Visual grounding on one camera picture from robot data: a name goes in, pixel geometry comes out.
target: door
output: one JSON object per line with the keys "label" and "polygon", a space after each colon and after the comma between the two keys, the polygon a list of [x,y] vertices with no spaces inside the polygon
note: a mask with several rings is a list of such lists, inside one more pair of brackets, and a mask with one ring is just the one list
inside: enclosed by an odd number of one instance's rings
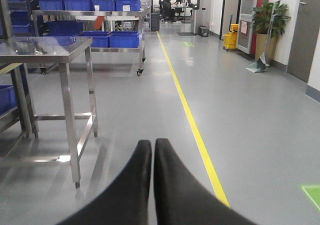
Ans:
{"label": "door", "polygon": [[307,82],[320,27],[320,0],[300,0],[287,72]]}
{"label": "door", "polygon": [[232,23],[238,22],[239,2],[241,0],[224,0],[221,18],[220,39],[223,34],[229,33],[230,17],[232,15]]}
{"label": "door", "polygon": [[239,31],[237,33],[236,48],[250,54],[252,42],[252,8],[257,4],[257,0],[241,0]]}

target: stainless steel table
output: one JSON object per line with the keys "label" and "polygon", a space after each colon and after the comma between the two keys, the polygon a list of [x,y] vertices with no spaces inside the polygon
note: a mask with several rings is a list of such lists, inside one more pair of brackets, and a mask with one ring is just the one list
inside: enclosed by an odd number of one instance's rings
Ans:
{"label": "stainless steel table", "polygon": [[[112,20],[122,20],[122,17],[136,18],[138,23],[138,32],[140,34],[140,46],[137,48],[116,48],[116,47],[93,47],[91,52],[93,53],[139,53],[139,68],[136,71],[138,76],[141,76],[144,71],[144,62],[146,60],[145,53],[145,36],[143,35],[143,24],[145,22],[146,15],[150,13],[150,7],[145,7],[140,11],[46,11],[46,10],[34,10],[32,11],[33,25],[35,26],[35,35],[39,36],[37,30],[38,16],[71,16],[71,17],[86,17],[86,16],[104,16],[112,18]],[[46,73],[46,67],[42,67],[44,74]]]}
{"label": "stainless steel table", "polygon": [[[80,186],[79,161],[86,147],[90,133],[98,136],[98,118],[94,89],[93,67],[91,61],[92,38],[88,37],[12,37],[0,40],[0,61],[2,63],[58,63],[63,98],[64,114],[30,114],[32,128],[37,127],[40,120],[65,120],[69,155],[21,157],[1,159],[0,166],[15,164],[43,164],[70,162],[72,180],[76,187]],[[80,53],[85,52],[86,71],[91,112],[74,113],[69,63]],[[32,99],[29,111],[33,111]],[[75,120],[86,119],[87,125],[80,140],[77,140]]]}

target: desk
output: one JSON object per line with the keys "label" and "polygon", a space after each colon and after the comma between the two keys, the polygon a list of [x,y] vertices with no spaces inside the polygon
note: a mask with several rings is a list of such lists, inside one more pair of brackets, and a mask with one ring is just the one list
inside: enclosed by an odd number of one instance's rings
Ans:
{"label": "desk", "polygon": [[193,7],[191,6],[172,6],[173,9],[184,9],[184,13],[183,13],[183,22],[186,22],[186,10],[187,9],[193,9]]}
{"label": "desk", "polygon": [[[58,63],[64,114],[35,114],[31,103],[28,105],[30,123],[35,134],[37,121],[65,120],[69,154],[42,157],[0,157],[0,166],[31,164],[56,164],[70,162],[72,180],[76,188],[80,186],[80,158],[84,152],[89,135],[93,130],[98,136],[98,119],[94,89],[93,67],[90,45],[92,38],[87,37],[12,37],[0,40],[0,61],[3,63]],[[74,113],[69,63],[79,54],[85,52],[91,112]],[[75,120],[87,120],[86,127],[77,141]]]}

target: trash can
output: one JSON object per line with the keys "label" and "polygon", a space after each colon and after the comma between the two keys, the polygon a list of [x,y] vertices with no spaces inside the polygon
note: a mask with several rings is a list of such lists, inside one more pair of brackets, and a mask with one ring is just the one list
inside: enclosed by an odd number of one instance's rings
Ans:
{"label": "trash can", "polygon": [[201,37],[208,37],[209,35],[209,28],[206,26],[201,26],[200,27],[200,35]]}

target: floor mat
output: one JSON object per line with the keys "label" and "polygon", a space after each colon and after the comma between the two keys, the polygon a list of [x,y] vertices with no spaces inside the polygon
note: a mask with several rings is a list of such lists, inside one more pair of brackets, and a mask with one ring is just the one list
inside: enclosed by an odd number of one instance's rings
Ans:
{"label": "floor mat", "polygon": [[177,32],[179,36],[195,36],[196,34],[192,34],[191,32]]}

